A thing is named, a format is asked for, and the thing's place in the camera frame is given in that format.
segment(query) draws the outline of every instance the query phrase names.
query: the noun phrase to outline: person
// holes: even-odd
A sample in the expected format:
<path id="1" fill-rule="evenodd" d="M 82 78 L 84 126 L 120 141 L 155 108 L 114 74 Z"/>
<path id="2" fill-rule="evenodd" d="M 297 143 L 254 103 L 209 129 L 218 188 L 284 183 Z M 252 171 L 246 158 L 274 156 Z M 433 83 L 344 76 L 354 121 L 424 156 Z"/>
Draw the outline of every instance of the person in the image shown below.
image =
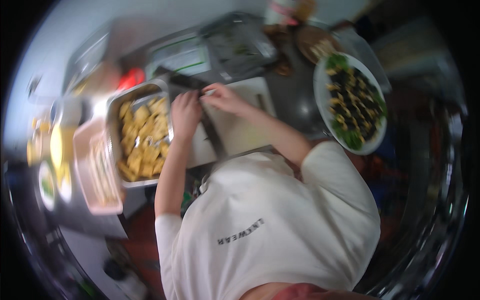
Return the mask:
<path id="1" fill-rule="evenodd" d="M 312 148 L 295 129 L 226 86 L 200 101 L 245 118 L 283 157 L 253 153 L 226 161 L 180 217 L 186 164 L 201 117 L 198 91 L 176 97 L 174 138 L 158 180 L 155 230 L 163 290 L 178 300 L 371 299 L 350 292 L 380 237 L 372 193 L 343 148 Z"/>

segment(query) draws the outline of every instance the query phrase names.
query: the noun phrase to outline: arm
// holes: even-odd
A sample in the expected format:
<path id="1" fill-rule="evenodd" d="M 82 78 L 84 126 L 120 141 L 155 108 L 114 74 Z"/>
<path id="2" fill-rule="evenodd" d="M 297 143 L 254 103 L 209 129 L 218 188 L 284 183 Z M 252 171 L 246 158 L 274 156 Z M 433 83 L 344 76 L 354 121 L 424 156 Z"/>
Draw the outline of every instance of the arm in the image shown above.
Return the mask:
<path id="1" fill-rule="evenodd" d="M 197 91 L 180 94 L 172 103 L 174 139 L 156 187 L 155 218 L 162 214 L 180 216 L 188 154 L 201 113 Z"/>
<path id="2" fill-rule="evenodd" d="M 200 99 L 218 109 L 233 113 L 259 128 L 268 137 L 270 143 L 284 157 L 297 166 L 301 166 L 303 159 L 312 149 L 310 142 L 292 127 L 270 116 L 235 94 L 223 84 L 212 84 L 204 92 L 214 90 L 208 96 Z"/>

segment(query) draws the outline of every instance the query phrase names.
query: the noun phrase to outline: plastic container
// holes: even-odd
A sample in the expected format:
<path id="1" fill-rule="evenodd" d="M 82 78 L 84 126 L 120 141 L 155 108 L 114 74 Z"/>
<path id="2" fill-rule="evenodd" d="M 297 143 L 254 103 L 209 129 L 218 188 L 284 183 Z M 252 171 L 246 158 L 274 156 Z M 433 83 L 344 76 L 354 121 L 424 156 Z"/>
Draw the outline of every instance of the plastic container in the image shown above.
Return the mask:
<path id="1" fill-rule="evenodd" d="M 104 170 L 105 181 L 108 182 L 114 195 L 113 201 L 105 201 L 100 198 L 96 192 L 98 175 L 94 173 L 90 151 L 95 144 L 100 144 L 105 151 L 104 155 Z M 75 173 L 80 182 L 80 188 L 84 194 L 88 209 L 93 215 L 118 215 L 123 211 L 124 192 L 119 183 L 115 180 L 114 170 L 112 166 L 112 159 L 109 157 L 107 151 L 105 121 L 103 119 L 96 119 L 86 122 L 79 127 L 73 135 L 73 155 Z"/>

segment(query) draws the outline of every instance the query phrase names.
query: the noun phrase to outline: cutting board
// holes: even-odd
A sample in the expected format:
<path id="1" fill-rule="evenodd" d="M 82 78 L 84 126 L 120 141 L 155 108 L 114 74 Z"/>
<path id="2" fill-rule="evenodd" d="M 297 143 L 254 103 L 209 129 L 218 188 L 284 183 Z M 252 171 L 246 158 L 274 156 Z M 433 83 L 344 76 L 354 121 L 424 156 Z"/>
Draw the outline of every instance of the cutting board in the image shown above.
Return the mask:
<path id="1" fill-rule="evenodd" d="M 227 86 L 250 104 L 263 108 L 267 113 L 276 117 L 268 86 L 263 77 L 254 77 L 227 84 Z M 263 107 L 259 103 L 257 95 L 261 95 Z M 248 123 L 245 119 L 218 110 L 210 105 L 205 105 L 205 110 L 210 116 L 228 156 L 236 156 L 270 145 L 264 133 Z M 206 138 L 205 130 L 200 123 L 193 137 L 192 151 L 187 163 L 188 168 L 217 160 L 213 147 Z"/>

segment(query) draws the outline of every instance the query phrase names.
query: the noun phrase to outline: red object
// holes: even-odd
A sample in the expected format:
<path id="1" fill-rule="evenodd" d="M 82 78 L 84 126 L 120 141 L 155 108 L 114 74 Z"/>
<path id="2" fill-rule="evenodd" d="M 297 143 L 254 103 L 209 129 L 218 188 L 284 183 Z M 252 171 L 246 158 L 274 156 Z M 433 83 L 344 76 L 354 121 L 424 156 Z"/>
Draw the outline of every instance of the red object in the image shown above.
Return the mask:
<path id="1" fill-rule="evenodd" d="M 120 78 L 117 91 L 128 90 L 129 88 L 132 88 L 143 81 L 145 81 L 145 72 L 140 68 L 131 68 Z"/>

